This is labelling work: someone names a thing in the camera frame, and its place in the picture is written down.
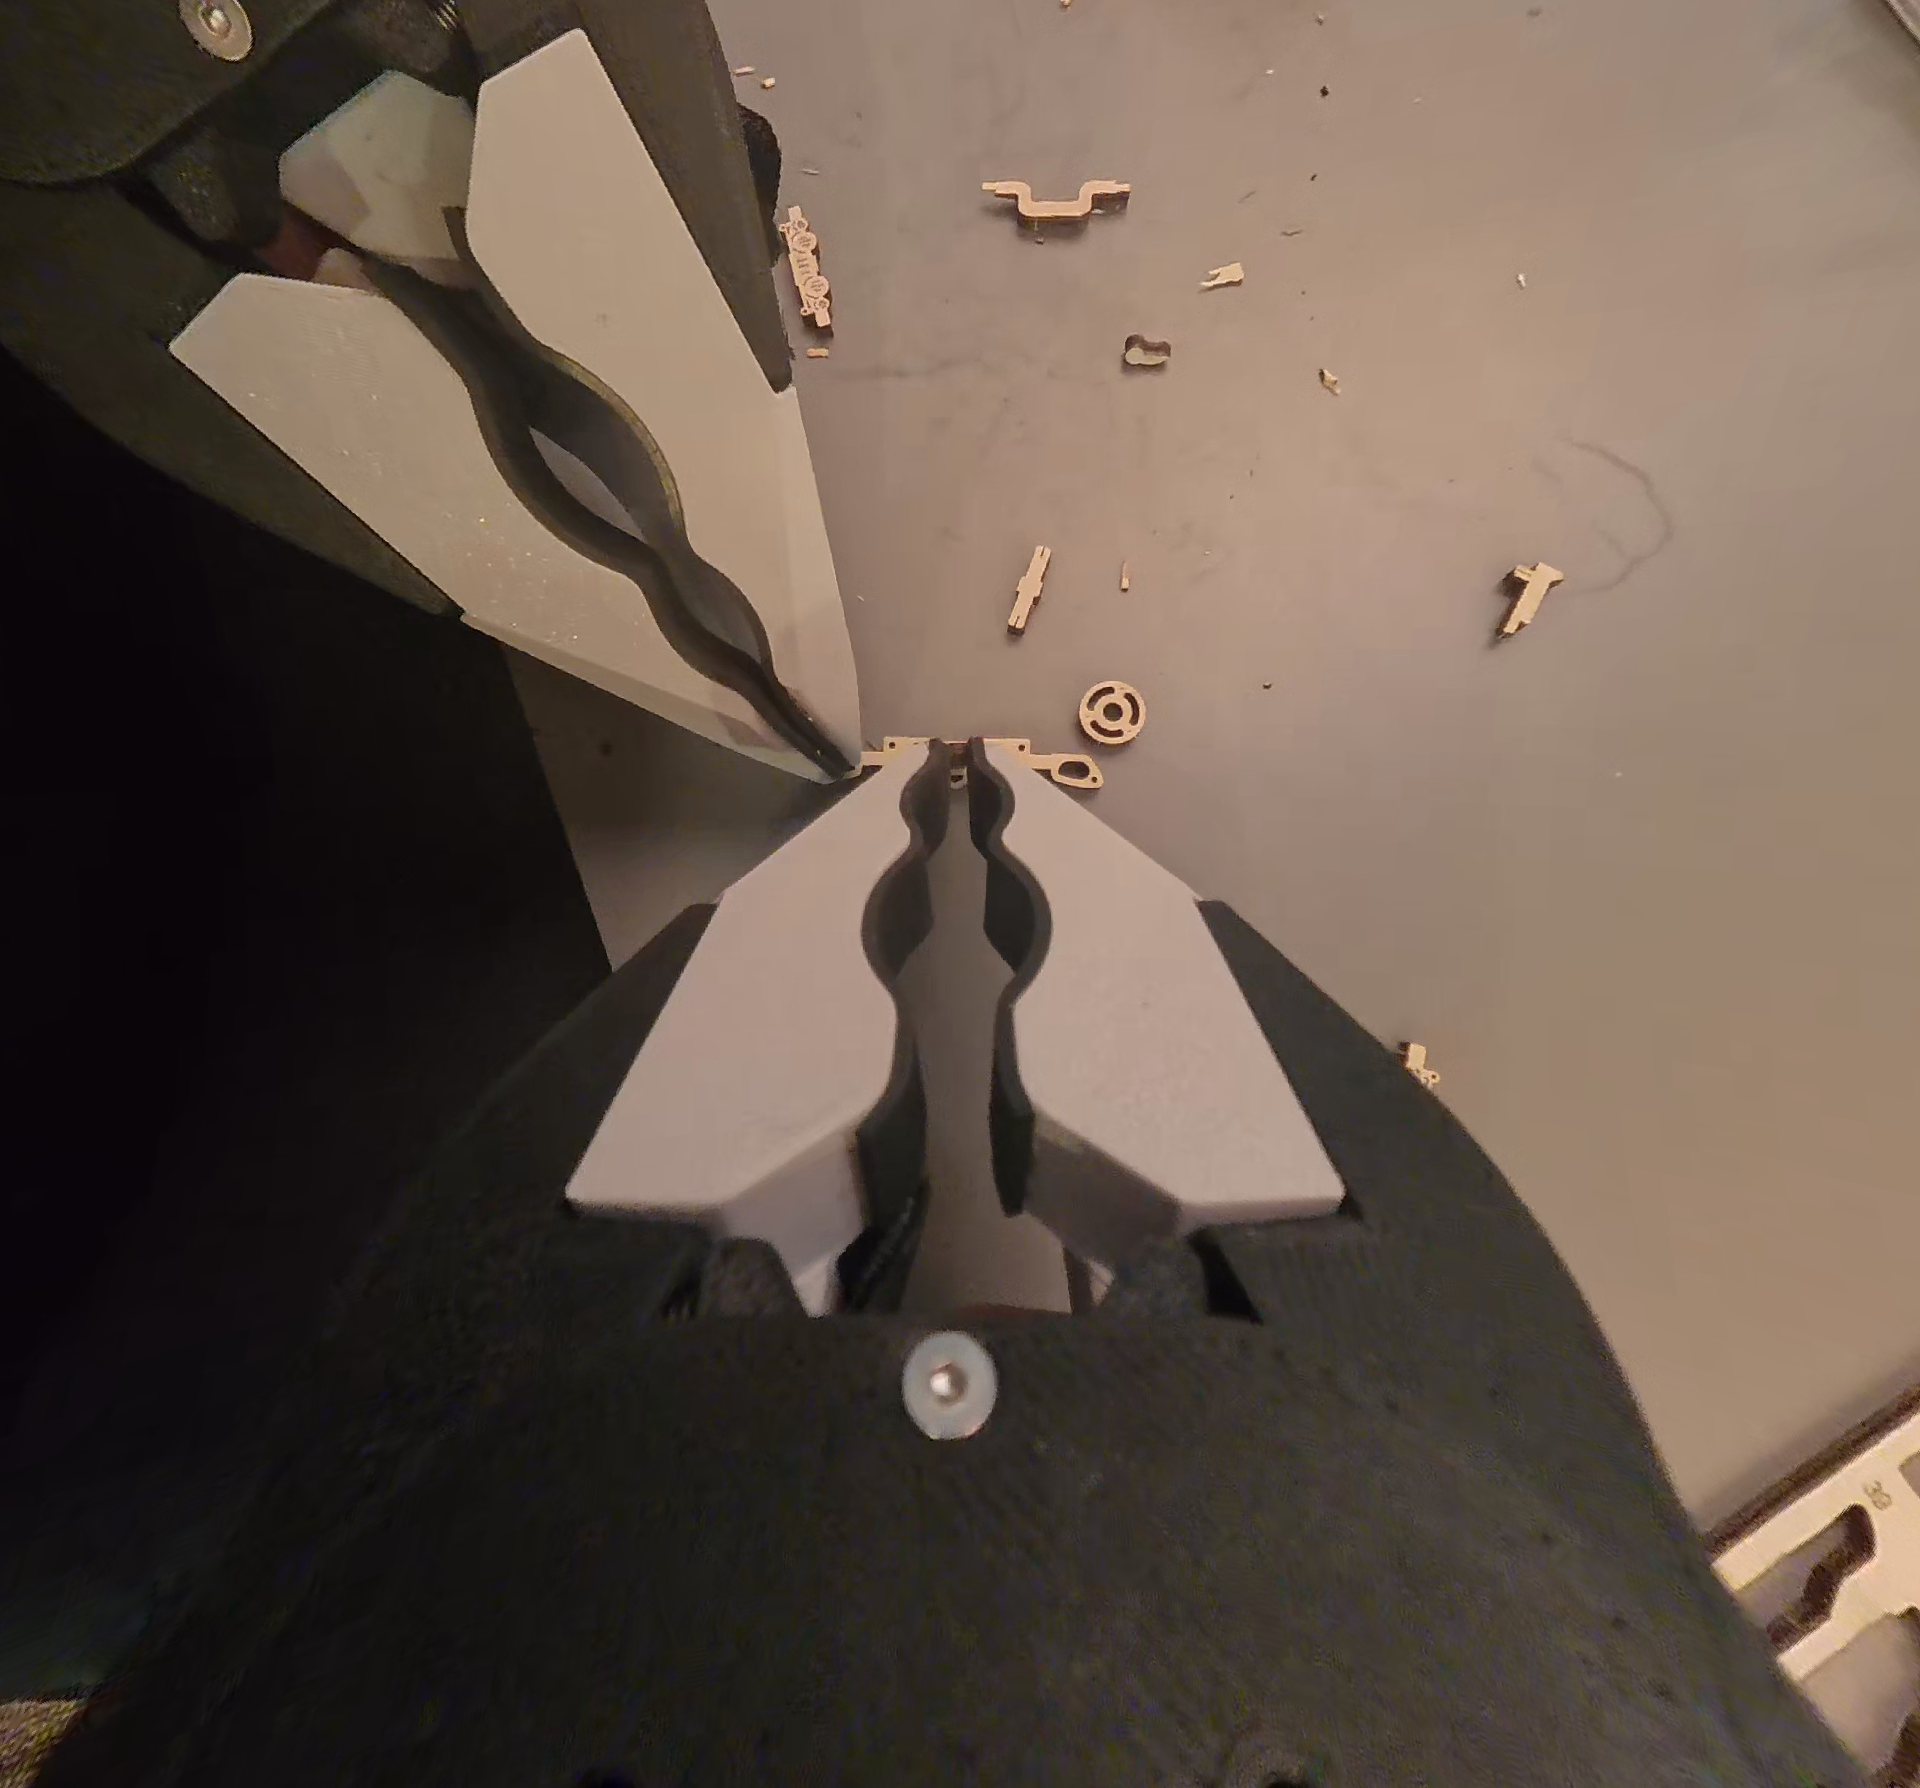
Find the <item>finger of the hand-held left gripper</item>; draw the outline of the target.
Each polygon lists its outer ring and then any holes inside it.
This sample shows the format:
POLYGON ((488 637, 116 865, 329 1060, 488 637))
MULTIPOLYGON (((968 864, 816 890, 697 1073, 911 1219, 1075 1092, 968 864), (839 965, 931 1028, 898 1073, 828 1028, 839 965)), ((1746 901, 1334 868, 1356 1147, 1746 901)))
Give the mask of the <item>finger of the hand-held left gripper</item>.
POLYGON ((572 29, 465 104, 385 72, 277 160, 452 365, 536 521, 630 580, 675 654, 828 777, 856 672, 792 383, 755 361, 611 74, 572 29))
POLYGON ((733 754, 828 781, 675 654, 636 583, 536 521, 485 452, 462 375, 363 274, 232 277, 171 355, 470 628, 733 754))

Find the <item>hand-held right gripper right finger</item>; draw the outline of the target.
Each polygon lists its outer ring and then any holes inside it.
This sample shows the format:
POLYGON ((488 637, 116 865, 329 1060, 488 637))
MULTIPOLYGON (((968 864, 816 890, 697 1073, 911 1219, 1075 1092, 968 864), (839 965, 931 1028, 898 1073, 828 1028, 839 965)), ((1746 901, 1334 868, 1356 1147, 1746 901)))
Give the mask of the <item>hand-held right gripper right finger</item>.
POLYGON ((1212 931, 1161 864, 1025 767, 968 744, 995 1004, 995 1196, 1090 1311, 1158 1242, 1334 1219, 1345 1184, 1212 931))

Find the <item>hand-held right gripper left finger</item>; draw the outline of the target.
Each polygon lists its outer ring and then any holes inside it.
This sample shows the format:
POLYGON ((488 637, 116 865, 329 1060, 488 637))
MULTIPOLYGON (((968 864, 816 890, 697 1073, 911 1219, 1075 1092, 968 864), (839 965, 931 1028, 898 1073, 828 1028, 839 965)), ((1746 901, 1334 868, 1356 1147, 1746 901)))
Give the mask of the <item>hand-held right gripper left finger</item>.
POLYGON ((898 982, 931 930, 952 749, 911 742, 727 888, 567 1202, 770 1247, 810 1314, 898 1302, 925 1078, 898 982))

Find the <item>slender wooden frame part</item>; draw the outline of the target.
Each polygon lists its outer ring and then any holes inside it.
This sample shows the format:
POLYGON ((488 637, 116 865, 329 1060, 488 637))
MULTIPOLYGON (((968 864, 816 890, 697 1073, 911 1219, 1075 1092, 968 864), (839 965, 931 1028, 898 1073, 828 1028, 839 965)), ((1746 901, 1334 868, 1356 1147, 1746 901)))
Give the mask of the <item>slender wooden frame part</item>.
MULTIPOLYGON (((856 771, 867 775, 899 757, 923 757, 929 748, 940 745, 948 754, 948 785, 962 790, 966 775, 966 740, 948 740, 931 736, 885 736, 879 745, 867 748, 859 757, 856 771)), ((1002 749, 1022 767, 1041 775, 1054 788, 1064 791, 1100 791, 1104 775, 1097 762, 1080 753, 1040 753, 1025 737, 983 737, 989 749, 1002 749)))

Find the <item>thin wooden parts sheet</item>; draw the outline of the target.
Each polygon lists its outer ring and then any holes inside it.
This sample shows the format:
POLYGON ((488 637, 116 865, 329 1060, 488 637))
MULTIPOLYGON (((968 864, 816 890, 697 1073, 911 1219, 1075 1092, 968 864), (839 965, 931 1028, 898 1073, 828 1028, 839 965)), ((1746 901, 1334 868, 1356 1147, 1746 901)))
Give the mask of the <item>thin wooden parts sheet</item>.
POLYGON ((1718 1581, 1875 1785, 1918 1783, 1918 1388, 1709 1537, 1718 1581))

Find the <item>zigzag wooden part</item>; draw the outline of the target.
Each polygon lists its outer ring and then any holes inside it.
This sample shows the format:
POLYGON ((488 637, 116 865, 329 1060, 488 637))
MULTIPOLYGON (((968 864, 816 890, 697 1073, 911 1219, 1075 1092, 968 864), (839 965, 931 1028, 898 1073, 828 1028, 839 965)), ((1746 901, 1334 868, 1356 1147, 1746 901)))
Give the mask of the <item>zigzag wooden part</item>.
POLYGON ((1070 196, 1040 196, 1028 181, 995 180, 981 183, 981 193, 1012 210, 1023 229, 1080 226, 1095 214, 1112 214, 1128 204, 1131 183, 1090 180, 1070 196))

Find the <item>grey knit fabric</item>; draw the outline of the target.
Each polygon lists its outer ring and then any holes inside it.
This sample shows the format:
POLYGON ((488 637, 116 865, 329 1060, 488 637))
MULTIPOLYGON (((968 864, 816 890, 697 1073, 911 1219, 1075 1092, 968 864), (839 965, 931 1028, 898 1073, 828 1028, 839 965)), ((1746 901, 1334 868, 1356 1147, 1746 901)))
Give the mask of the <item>grey knit fabric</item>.
POLYGON ((33 1786, 87 1706, 84 1695, 2 1701, 2 1786, 33 1786))

